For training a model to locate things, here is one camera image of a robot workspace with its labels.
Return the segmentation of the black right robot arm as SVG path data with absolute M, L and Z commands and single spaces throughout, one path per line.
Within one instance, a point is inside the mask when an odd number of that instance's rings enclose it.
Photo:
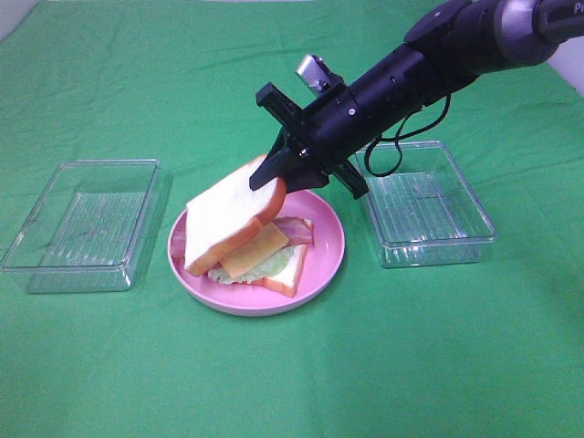
M 352 83 L 308 56 L 299 74 L 316 96 L 309 105 L 299 107 L 273 84 L 257 92 L 281 129 L 249 185 L 281 178 L 296 192 L 335 177 L 361 197 L 368 186 L 349 162 L 355 151 L 479 76 L 543 63 L 582 33 L 580 1 L 448 1 Z

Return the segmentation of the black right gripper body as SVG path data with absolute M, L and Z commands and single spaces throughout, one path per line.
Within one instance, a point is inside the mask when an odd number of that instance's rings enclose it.
M 406 116 L 447 94 L 448 63 L 402 44 L 351 84 L 338 84 L 305 108 L 268 83 L 256 94 L 290 134 L 297 164 L 312 164 L 335 176 L 359 198 L 368 191 L 349 162 L 357 150 Z

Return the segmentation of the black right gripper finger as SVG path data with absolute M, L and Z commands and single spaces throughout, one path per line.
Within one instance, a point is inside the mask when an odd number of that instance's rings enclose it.
M 281 130 L 259 167 L 249 178 L 251 190 L 258 190 L 264 187 L 277 177 L 284 177 L 287 172 L 297 164 L 297 156 L 290 147 L 290 134 L 287 130 Z
M 312 164 L 288 166 L 285 171 L 288 193 L 317 189 L 329 184 L 329 172 Z

